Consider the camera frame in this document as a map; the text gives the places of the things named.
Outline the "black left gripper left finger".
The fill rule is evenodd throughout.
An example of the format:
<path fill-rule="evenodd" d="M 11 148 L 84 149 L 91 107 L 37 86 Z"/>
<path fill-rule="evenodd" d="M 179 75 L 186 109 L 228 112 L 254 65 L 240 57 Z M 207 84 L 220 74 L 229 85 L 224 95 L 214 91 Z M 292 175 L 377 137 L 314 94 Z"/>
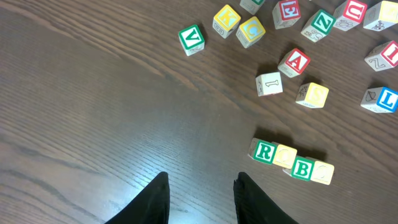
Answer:
<path fill-rule="evenodd" d="M 160 172 L 106 224 L 168 224 L 169 212 L 169 177 Z"/>

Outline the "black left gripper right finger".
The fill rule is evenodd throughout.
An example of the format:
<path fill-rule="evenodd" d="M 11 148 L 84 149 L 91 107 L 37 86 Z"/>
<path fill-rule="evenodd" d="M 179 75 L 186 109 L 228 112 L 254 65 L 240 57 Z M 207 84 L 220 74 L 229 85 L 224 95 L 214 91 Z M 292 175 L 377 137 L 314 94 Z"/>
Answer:
<path fill-rule="evenodd" d="M 245 172 L 238 174 L 233 192 L 239 224 L 298 224 Z"/>

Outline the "green R block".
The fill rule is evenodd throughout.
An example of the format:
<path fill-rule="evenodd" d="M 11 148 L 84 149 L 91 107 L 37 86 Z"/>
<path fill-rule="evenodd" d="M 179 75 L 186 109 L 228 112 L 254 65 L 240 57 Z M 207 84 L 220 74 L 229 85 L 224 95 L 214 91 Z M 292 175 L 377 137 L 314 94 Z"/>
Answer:
<path fill-rule="evenodd" d="M 262 139 L 253 138 L 249 146 L 248 156 L 263 164 L 273 164 L 277 146 Z"/>

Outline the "yellow O block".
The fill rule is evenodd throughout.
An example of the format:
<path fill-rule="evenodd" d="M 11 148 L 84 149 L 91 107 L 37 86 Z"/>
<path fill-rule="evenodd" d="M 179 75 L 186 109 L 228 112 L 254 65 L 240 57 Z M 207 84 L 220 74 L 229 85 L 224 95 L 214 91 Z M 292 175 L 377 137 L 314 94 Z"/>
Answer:
<path fill-rule="evenodd" d="M 334 165 L 314 159 L 312 157 L 307 157 L 307 159 L 314 162 L 310 180 L 320 184 L 330 185 L 335 171 Z"/>
<path fill-rule="evenodd" d="M 275 156 L 272 163 L 286 169 L 291 169 L 297 155 L 297 150 L 277 142 L 272 143 L 276 145 Z"/>

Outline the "green B block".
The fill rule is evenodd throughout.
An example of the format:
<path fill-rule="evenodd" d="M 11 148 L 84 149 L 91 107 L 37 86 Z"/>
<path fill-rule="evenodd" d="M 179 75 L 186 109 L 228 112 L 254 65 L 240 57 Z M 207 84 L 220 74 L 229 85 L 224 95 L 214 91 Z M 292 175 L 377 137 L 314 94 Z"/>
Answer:
<path fill-rule="evenodd" d="M 283 168 L 282 171 L 290 177 L 308 182 L 311 179 L 314 167 L 315 159 L 296 156 L 293 166 L 290 169 Z"/>

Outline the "tilted red A block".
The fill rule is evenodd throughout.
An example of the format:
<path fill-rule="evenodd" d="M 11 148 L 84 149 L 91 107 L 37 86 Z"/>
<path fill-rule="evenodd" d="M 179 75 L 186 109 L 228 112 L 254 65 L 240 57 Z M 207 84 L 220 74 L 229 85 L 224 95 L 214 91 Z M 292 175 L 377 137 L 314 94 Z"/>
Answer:
<path fill-rule="evenodd" d="M 256 77 L 258 96 L 275 95 L 283 92 L 280 72 L 265 73 Z"/>

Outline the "yellow S block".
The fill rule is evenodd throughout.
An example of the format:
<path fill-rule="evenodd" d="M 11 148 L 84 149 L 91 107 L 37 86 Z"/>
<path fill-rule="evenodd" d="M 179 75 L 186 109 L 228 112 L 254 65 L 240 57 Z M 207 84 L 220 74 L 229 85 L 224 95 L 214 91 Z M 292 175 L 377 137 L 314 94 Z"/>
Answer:
<path fill-rule="evenodd" d="M 310 82 L 299 88 L 295 102 L 308 108 L 323 108 L 328 93 L 327 87 Z"/>

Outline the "blue L block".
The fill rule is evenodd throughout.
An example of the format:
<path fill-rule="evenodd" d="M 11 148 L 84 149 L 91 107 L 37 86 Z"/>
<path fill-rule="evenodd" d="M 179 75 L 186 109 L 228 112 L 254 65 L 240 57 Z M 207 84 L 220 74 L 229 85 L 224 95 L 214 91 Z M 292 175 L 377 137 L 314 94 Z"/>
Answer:
<path fill-rule="evenodd" d="M 395 113 L 397 92 L 385 86 L 367 89 L 361 106 L 374 113 Z"/>

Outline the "green V block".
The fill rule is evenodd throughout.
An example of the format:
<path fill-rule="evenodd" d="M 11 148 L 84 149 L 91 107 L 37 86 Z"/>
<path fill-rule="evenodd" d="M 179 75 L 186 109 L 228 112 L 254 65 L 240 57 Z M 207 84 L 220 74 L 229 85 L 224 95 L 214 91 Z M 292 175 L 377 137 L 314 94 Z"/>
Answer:
<path fill-rule="evenodd" d="M 181 30 L 178 33 L 178 37 L 187 56 L 191 56 L 205 48 L 205 39 L 196 24 Z"/>

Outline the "yellow C block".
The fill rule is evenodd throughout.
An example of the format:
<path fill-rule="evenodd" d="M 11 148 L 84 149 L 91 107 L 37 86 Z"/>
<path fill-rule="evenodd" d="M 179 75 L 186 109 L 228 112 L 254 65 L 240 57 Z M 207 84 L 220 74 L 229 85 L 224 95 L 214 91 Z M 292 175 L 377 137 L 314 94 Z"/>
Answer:
<path fill-rule="evenodd" d="M 246 49 L 258 42 L 266 33 L 265 28 L 256 16 L 243 22 L 236 33 L 236 37 Z"/>

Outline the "yellow K block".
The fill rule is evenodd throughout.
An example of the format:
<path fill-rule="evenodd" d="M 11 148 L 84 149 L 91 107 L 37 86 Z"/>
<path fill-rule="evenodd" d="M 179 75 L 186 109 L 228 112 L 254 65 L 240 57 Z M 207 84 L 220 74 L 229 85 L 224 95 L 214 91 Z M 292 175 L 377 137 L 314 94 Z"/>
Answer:
<path fill-rule="evenodd" d="M 229 5 L 226 4 L 214 17 L 214 30 L 226 39 L 239 25 L 241 16 Z"/>

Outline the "green Z block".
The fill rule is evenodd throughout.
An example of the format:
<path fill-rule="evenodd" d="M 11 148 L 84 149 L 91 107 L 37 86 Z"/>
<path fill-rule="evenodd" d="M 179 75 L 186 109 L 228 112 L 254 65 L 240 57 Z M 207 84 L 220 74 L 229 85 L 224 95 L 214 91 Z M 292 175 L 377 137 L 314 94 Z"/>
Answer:
<path fill-rule="evenodd" d="M 307 21 L 301 34 L 312 42 L 318 42 L 331 32 L 335 22 L 335 17 L 320 9 Z"/>

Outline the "red E block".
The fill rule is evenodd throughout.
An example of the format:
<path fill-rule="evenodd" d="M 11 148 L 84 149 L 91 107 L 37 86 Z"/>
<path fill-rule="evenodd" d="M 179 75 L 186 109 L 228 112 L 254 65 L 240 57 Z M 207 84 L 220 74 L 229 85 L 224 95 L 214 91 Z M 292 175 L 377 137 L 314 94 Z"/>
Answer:
<path fill-rule="evenodd" d="M 279 1 L 272 10 L 276 29 L 293 26 L 300 18 L 301 12 L 297 0 Z"/>

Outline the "red I block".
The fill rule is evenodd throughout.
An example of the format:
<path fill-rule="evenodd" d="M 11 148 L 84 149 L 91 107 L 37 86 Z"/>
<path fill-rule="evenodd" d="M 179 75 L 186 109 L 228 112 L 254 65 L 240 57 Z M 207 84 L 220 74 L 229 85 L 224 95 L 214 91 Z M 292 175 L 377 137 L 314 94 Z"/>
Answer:
<path fill-rule="evenodd" d="M 397 42 L 392 40 L 374 48 L 364 61 L 375 71 L 380 72 L 397 66 Z"/>

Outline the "green 7 block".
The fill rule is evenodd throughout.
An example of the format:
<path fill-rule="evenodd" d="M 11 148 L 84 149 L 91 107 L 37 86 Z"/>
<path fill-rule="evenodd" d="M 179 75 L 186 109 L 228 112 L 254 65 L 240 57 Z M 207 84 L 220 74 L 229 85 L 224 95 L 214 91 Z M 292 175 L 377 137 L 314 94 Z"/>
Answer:
<path fill-rule="evenodd" d="M 240 6 L 252 15 L 255 15 L 265 0 L 241 0 Z"/>

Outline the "red U block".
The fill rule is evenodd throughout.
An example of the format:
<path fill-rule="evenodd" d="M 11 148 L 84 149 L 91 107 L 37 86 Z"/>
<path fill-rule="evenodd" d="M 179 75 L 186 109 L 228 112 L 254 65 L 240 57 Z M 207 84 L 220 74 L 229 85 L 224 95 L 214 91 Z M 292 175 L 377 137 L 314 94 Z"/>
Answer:
<path fill-rule="evenodd" d="M 368 5 L 361 1 L 346 0 L 333 13 L 336 19 L 333 27 L 342 31 L 354 28 L 363 21 L 367 8 Z"/>

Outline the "plain yellow top block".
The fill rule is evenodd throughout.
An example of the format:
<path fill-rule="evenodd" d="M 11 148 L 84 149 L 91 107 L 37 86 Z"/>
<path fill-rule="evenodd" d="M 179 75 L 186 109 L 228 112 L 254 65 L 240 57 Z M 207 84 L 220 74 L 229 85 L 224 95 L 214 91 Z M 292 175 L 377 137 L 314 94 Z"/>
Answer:
<path fill-rule="evenodd" d="M 363 28 L 382 31 L 397 24 L 397 3 L 381 1 L 366 11 Z"/>

